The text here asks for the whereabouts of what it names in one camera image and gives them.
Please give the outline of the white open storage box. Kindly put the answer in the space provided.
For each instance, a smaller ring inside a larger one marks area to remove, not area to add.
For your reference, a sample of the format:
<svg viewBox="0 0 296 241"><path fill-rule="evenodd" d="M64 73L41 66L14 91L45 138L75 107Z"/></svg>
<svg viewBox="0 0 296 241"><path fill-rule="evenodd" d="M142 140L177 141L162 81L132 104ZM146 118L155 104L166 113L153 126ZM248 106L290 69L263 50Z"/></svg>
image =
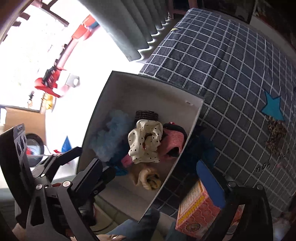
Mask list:
<svg viewBox="0 0 296 241"><path fill-rule="evenodd" d="M100 196L140 220L184 152L204 100L161 80L112 71L90 119L78 171L117 167Z"/></svg>

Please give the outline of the bright blue waffle cloth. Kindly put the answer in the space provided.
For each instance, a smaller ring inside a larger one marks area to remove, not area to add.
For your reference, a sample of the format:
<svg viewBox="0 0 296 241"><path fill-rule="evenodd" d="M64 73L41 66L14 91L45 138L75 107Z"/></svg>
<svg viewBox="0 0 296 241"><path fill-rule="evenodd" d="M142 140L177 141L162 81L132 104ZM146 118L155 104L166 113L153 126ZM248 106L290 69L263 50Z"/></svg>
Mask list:
<svg viewBox="0 0 296 241"><path fill-rule="evenodd" d="M128 174L128 170L124 168L119 159L111 158L106 164L107 166L114 168L116 176L125 176Z"/></svg>

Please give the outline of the grey checked star cloth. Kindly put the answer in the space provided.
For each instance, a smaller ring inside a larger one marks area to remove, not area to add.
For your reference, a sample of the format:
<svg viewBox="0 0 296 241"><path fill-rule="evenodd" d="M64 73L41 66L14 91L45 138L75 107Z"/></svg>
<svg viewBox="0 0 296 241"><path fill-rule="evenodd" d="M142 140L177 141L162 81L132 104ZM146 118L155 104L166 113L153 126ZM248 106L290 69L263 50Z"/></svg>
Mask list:
<svg viewBox="0 0 296 241"><path fill-rule="evenodd" d="M215 167L240 184L262 184L273 216L295 194L295 68L253 29L189 9L140 71L204 97L198 125L217 150ZM267 119L283 121L279 154Z"/></svg>

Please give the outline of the light blue fluffy duster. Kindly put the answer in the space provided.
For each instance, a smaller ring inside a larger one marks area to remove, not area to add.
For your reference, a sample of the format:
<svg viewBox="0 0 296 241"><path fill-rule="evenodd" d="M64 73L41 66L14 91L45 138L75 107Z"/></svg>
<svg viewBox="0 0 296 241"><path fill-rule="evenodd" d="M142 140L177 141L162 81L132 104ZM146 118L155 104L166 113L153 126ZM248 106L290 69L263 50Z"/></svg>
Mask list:
<svg viewBox="0 0 296 241"><path fill-rule="evenodd" d="M92 135L89 147L103 162L108 162L118 151L119 144L132 130L133 120L121 110L109 113L106 126Z"/></svg>

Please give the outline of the dark knitted beanie hat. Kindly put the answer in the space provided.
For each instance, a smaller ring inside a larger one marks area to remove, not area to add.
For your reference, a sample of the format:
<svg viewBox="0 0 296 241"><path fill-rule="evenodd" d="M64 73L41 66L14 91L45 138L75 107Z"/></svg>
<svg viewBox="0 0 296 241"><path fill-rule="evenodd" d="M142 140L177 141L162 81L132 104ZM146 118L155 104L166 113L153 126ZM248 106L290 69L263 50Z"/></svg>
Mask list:
<svg viewBox="0 0 296 241"><path fill-rule="evenodd" d="M158 121L159 115L150 110L137 110L135 113L135 122L139 120Z"/></svg>

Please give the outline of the beige scrunchie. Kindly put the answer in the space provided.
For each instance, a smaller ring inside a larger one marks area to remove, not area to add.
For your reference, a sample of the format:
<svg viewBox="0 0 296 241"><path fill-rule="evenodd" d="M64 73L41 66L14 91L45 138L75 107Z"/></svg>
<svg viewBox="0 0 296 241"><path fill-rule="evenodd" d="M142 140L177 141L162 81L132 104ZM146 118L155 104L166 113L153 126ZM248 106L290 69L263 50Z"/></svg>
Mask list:
<svg viewBox="0 0 296 241"><path fill-rule="evenodd" d="M135 186L142 185L146 190L157 190L162 185L159 174L153 167L134 165L129 170L129 176Z"/></svg>

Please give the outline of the white polka dot scrunchie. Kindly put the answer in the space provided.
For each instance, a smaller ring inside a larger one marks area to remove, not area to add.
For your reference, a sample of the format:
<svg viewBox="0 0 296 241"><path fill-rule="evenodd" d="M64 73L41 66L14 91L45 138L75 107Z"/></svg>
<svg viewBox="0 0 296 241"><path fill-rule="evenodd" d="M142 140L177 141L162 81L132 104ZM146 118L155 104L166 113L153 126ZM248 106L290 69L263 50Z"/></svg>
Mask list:
<svg viewBox="0 0 296 241"><path fill-rule="evenodd" d="M161 144L163 125L159 121L139 120L128 134L129 151L134 164L158 163L158 147Z"/></svg>

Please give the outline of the leopard print scarf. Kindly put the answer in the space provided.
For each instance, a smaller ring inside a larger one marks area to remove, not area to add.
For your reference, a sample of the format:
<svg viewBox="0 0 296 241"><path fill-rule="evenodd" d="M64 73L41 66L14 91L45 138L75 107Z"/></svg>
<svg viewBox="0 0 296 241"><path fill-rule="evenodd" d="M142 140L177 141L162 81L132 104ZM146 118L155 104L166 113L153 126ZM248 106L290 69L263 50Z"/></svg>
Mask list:
<svg viewBox="0 0 296 241"><path fill-rule="evenodd" d="M283 121L276 120L272 116L267 119L267 129L269 136L266 141L266 147L274 155L279 154L280 141L286 136L287 129L283 125Z"/></svg>

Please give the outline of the pink patterned paper box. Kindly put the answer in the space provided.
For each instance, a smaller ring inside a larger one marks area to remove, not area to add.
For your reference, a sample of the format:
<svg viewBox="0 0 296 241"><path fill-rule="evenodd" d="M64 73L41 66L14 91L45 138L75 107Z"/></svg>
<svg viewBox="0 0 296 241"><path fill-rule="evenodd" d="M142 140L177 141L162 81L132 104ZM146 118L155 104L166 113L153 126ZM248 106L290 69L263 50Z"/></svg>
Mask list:
<svg viewBox="0 0 296 241"><path fill-rule="evenodd" d="M198 180L179 205L176 230L200 240L220 211Z"/></svg>

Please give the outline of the red plastic toy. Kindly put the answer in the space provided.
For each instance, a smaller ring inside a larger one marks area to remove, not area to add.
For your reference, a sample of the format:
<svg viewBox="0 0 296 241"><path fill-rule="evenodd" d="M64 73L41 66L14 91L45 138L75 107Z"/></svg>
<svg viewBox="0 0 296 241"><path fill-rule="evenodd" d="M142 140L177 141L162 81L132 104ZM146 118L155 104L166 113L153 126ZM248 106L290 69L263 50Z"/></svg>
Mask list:
<svg viewBox="0 0 296 241"><path fill-rule="evenodd" d="M46 70L44 77L37 78L35 80L35 88L38 90L43 90L45 93L50 94L54 97L60 98L61 96L53 91L57 89L57 81L60 77L60 74L64 70L63 68L51 67Z"/></svg>

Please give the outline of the grey green curtain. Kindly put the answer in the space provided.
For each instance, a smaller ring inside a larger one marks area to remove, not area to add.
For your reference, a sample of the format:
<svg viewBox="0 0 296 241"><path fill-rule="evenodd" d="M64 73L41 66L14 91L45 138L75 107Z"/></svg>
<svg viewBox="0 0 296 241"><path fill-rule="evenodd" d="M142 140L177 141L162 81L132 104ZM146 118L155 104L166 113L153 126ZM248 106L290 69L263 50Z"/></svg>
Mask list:
<svg viewBox="0 0 296 241"><path fill-rule="evenodd" d="M152 36L162 29L169 13L165 1L98 1L80 3L106 30L128 61L141 58Z"/></svg>

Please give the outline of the pink sponge block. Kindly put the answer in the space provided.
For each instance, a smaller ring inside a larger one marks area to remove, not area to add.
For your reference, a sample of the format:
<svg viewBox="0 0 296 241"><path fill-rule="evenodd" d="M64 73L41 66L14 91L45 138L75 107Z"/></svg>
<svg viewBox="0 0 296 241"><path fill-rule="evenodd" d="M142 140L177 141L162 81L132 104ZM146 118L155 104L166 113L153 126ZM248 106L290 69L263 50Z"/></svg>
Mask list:
<svg viewBox="0 0 296 241"><path fill-rule="evenodd" d="M122 160L121 163L123 165L124 168L128 168L129 166L131 166L133 164L132 158L129 154L127 154Z"/></svg>

